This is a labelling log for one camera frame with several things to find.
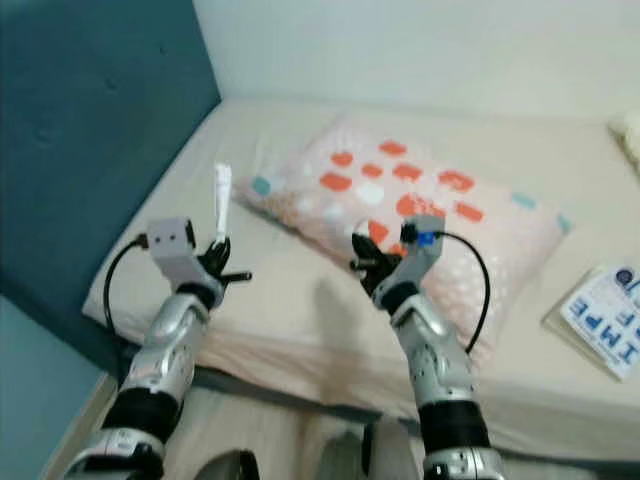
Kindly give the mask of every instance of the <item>black cable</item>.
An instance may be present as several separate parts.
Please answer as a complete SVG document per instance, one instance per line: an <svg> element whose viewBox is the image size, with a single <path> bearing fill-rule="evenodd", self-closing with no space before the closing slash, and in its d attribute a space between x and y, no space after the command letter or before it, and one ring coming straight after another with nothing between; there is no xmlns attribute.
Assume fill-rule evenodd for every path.
<svg viewBox="0 0 640 480"><path fill-rule="evenodd" d="M147 238L144 234L138 235L135 240L132 240L128 244L126 244L122 250L118 252L118 254L111 260L109 264L109 268L107 270L107 276L104 280L104 287L102 289L102 306L104 308L104 318L107 322L107 328L112 336L113 341L113 352L116 357L116 375L118 380L118 386L122 385L124 382L124 363L123 363L123 345L118 336L118 332L116 331L116 327L113 324L113 318L111 317L111 305L109 303L109 291L111 289L111 279L113 278L113 273L118 266L122 257L134 247L147 248Z"/></svg>
<svg viewBox="0 0 640 480"><path fill-rule="evenodd" d="M471 336L471 340L469 340L469 344L467 345L467 348L464 349L465 352L471 353L471 350L473 350L473 347L478 341L478 337L480 337L480 333L482 332L482 327L484 326L484 321L487 316L487 312L489 311L489 300L491 299L491 282L489 281L489 271L487 270L487 266L485 265L484 260L480 255L480 252L478 252L476 247L474 247L466 238L461 237L460 235L456 235L455 233L442 232L442 231L436 231L436 232L433 232L433 234L436 236L436 238L445 236L445 237L453 238L454 240L458 240L459 242L466 245L469 248L469 250L471 250L475 255L476 259L478 260L478 263L480 264L480 268L482 269L482 276L484 277L484 301L482 303L482 312L480 313L480 319L478 320L476 329L473 332L473 335Z"/></svg>

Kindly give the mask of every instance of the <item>white stick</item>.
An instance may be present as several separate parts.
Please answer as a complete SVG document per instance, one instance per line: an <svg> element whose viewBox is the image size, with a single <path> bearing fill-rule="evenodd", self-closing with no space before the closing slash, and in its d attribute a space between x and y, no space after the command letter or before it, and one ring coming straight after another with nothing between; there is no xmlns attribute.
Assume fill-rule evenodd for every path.
<svg viewBox="0 0 640 480"><path fill-rule="evenodd" d="M227 217L231 196L231 167L216 163L216 242L227 237Z"/></svg>

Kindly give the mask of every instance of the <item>orange spot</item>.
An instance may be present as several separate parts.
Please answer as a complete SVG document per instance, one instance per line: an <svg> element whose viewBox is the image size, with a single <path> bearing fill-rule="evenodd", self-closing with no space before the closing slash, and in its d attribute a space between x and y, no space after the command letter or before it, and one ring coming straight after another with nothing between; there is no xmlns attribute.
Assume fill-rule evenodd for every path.
<svg viewBox="0 0 640 480"><path fill-rule="evenodd" d="M329 172L320 177L320 183L334 192L344 192L351 186L351 179Z"/></svg>
<svg viewBox="0 0 640 480"><path fill-rule="evenodd" d="M396 211L403 217L420 214L435 215L436 217L445 216L445 211L436 207L433 202L410 193L403 195L402 198L398 200L398 203L396 203Z"/></svg>
<svg viewBox="0 0 640 480"><path fill-rule="evenodd" d="M381 143L378 148L381 152L394 157L407 153L407 147L405 147L401 143L394 142L393 140L387 140L386 142Z"/></svg>
<svg viewBox="0 0 640 480"><path fill-rule="evenodd" d="M369 220L369 238L373 240L373 243L380 245L382 241L389 234L389 229L375 220Z"/></svg>
<svg viewBox="0 0 640 480"><path fill-rule="evenodd" d="M349 152L339 152L331 155L331 161L339 167L347 167L353 162L353 155Z"/></svg>
<svg viewBox="0 0 640 480"><path fill-rule="evenodd" d="M400 180L412 180L415 182L422 175L422 170L408 163L401 163L393 169L393 174Z"/></svg>
<svg viewBox="0 0 640 480"><path fill-rule="evenodd" d="M484 217L484 213L480 210L462 202L456 204L456 213L471 220L472 222L479 222L482 220L482 217Z"/></svg>
<svg viewBox="0 0 640 480"><path fill-rule="evenodd" d="M392 255L401 255L404 257L407 255L408 252L407 252L407 249L404 248L401 243L394 243L389 249L389 253Z"/></svg>
<svg viewBox="0 0 640 480"><path fill-rule="evenodd" d="M382 175L382 169L373 163L367 163L362 167L362 174L369 178L378 178Z"/></svg>
<svg viewBox="0 0 640 480"><path fill-rule="evenodd" d="M457 172L456 170L447 170L438 176L440 183L449 185L453 190L458 192L468 192L475 185L473 178Z"/></svg>

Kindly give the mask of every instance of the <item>white wall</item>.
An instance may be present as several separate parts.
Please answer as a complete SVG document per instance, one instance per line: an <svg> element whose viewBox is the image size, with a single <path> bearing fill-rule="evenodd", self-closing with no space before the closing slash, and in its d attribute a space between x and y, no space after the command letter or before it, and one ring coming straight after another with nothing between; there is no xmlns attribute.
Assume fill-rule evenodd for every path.
<svg viewBox="0 0 640 480"><path fill-rule="evenodd" d="M194 0L223 97L478 113L640 108L638 0Z"/></svg>

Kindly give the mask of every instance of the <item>mattress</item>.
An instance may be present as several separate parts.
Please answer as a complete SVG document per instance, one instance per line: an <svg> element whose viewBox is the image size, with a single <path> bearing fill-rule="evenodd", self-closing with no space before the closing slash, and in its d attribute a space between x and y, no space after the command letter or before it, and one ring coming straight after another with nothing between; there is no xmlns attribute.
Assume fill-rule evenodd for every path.
<svg viewBox="0 0 640 480"><path fill-rule="evenodd" d="M104 322L106 266L150 219L188 216L200 249L211 241L215 162L230 163L236 177L281 165L345 112L565 208L577 228L511 310L492 361L478 373L478 398L499 447L548 457L640 458L640 371L617 382L541 325L589 268L638 253L640 184L600 124L227 99L196 130L123 232L83 312ZM401 348L387 316L374 309L354 277L238 203L229 224L229 270L251 269L254 280L229 288L198 363L324 404L415 418ZM128 255L112 284L119 331L140 341L169 293L148 254Z"/></svg>

